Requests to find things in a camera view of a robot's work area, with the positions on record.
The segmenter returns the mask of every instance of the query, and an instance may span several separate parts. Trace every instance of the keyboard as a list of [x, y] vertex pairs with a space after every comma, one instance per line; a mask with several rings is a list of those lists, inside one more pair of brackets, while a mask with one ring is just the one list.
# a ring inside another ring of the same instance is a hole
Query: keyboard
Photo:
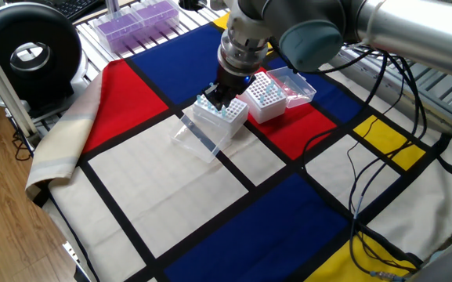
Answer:
[[104, 1], [100, 0], [66, 0], [65, 2], [54, 4], [54, 7], [67, 19], [76, 20], [103, 3]]

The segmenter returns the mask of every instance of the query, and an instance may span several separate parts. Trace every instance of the fabric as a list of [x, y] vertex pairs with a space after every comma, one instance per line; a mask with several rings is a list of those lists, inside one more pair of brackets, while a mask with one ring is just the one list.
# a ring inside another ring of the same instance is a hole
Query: fabric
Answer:
[[[407, 138], [390, 128], [384, 122], [379, 121], [375, 116], [369, 117], [366, 121], [355, 127], [354, 131], [384, 154], [400, 148], [407, 141]], [[392, 160], [407, 170], [419, 161], [424, 153], [419, 147], [413, 145], [401, 150]]]
[[[384, 260], [395, 261], [401, 266], [414, 268], [409, 262], [397, 261], [392, 257], [380, 244], [376, 241], [364, 236], [364, 241], [371, 247], [374, 252]], [[357, 236], [353, 238], [353, 254], [355, 259], [364, 269], [374, 269], [374, 271], [382, 271], [385, 273], [393, 273], [398, 276], [408, 274], [408, 271], [387, 266], [378, 260], [370, 259], [362, 248], [362, 244]], [[349, 242], [345, 243], [338, 251], [336, 251], [317, 271], [311, 274], [304, 282], [335, 282], [335, 281], [362, 281], [377, 282], [378, 278], [372, 277], [359, 270], [351, 260], [349, 254]]]
[[35, 183], [71, 178], [96, 118], [102, 85], [102, 75], [98, 75], [39, 143], [26, 184], [26, 195], [31, 200], [41, 192]]
[[[27, 195], [79, 248], [91, 280], [367, 280], [346, 251], [356, 142], [356, 172], [379, 158], [356, 194], [385, 164], [360, 221], [421, 258], [450, 236], [452, 175], [436, 158], [452, 165], [452, 140], [433, 130], [417, 139], [411, 121], [384, 116], [376, 98], [357, 115], [368, 92], [341, 74], [303, 75], [314, 101], [260, 125], [249, 117], [209, 164], [172, 143], [172, 127], [215, 79], [221, 33], [206, 25], [110, 63], [39, 145]], [[271, 55], [261, 71], [282, 66]], [[308, 139], [336, 127], [302, 157]], [[406, 139], [412, 154], [384, 155]], [[379, 239], [367, 242], [404, 263]], [[353, 246], [364, 265], [395, 272]]]

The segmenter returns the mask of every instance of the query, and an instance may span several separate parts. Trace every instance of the robotic arm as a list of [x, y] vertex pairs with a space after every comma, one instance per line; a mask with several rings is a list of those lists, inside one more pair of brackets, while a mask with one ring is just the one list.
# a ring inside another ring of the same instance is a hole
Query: robotic arm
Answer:
[[274, 37], [298, 71], [315, 71], [344, 42], [363, 42], [452, 74], [452, 5], [431, 0], [212, 0], [231, 10], [213, 86], [218, 109], [255, 79]]

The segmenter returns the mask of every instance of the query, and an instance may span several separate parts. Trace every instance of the red square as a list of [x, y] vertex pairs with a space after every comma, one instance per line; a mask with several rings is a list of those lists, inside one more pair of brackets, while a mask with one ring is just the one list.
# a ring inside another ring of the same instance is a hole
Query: red square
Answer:
[[102, 73], [99, 110], [83, 153], [167, 109], [124, 60], [109, 63]]
[[[292, 160], [302, 155], [309, 139], [335, 127], [332, 121], [308, 103], [286, 109], [284, 114], [261, 125], [250, 114], [248, 120]], [[314, 140], [309, 148], [325, 137]]]

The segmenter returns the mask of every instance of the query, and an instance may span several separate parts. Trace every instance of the yellow square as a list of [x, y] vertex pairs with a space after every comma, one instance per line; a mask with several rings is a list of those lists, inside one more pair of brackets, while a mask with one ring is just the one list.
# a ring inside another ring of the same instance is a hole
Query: yellow square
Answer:
[[[360, 136], [365, 136], [372, 122], [377, 118], [370, 116], [366, 121], [362, 122], [354, 128], [354, 132]], [[394, 129], [390, 128], [380, 119], [374, 122], [372, 129], [365, 136], [365, 140], [380, 150], [382, 153], [387, 154], [393, 150], [400, 148], [407, 138], [399, 134]], [[407, 170], [414, 165], [423, 155], [424, 151], [419, 147], [413, 145], [401, 150], [392, 160], [396, 162], [401, 168]]]
[[222, 29], [227, 29], [227, 20], [229, 19], [229, 14], [227, 13], [224, 16], [219, 17], [217, 20], [214, 20], [213, 23], [217, 26], [220, 27]]
[[[385, 260], [392, 260], [401, 266], [414, 268], [414, 266], [407, 261], [399, 261], [394, 259], [379, 243], [363, 237], [363, 240], [374, 252]], [[398, 276], [404, 276], [408, 271], [397, 269], [392, 266], [379, 262], [378, 260], [368, 257], [363, 250], [363, 245], [357, 236], [353, 238], [353, 254], [358, 263], [365, 269], [370, 271], [383, 271], [387, 273], [394, 273]], [[343, 282], [343, 281], [360, 281], [360, 282], [378, 282], [377, 277], [372, 277], [366, 273], [361, 272], [354, 262], [351, 260], [349, 253], [349, 241], [344, 244], [338, 251], [336, 251], [322, 266], [320, 266], [313, 274], [311, 274], [305, 282]]]

